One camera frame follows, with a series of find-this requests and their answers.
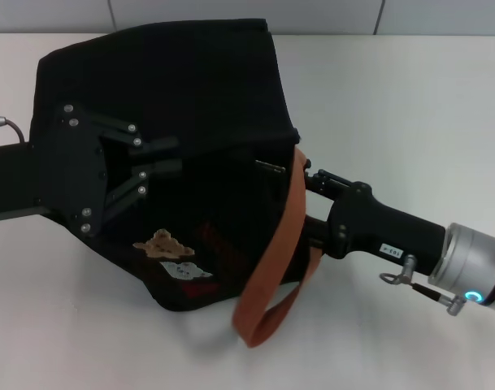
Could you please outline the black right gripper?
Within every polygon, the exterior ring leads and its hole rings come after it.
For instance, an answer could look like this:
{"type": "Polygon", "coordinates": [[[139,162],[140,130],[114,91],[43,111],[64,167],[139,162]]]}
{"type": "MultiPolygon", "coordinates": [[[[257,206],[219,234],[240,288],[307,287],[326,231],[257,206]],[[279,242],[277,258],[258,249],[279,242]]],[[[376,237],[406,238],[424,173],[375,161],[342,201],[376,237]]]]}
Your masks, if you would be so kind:
{"type": "Polygon", "coordinates": [[[400,266],[412,255],[418,273],[432,273],[441,259],[444,227],[380,203],[362,182],[352,183],[324,169],[311,174],[311,166],[306,160],[306,189],[333,201],[327,222],[305,218],[304,237],[311,247],[326,248],[326,254],[337,259],[366,252],[400,266]]]}

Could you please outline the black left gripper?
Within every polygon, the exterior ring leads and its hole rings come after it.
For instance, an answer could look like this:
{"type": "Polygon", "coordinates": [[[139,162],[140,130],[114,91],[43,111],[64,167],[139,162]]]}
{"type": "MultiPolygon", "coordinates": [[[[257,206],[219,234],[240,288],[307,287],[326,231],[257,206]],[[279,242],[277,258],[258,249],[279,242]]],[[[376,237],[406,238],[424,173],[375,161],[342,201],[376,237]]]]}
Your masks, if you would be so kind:
{"type": "Polygon", "coordinates": [[[0,146],[0,220],[49,216],[75,236],[96,236],[144,201],[153,179],[182,172],[180,159],[135,166],[106,195],[108,157],[145,157],[178,149],[176,136],[146,140],[135,122],[89,115],[79,103],[60,107],[45,131],[28,142],[0,146]]]}

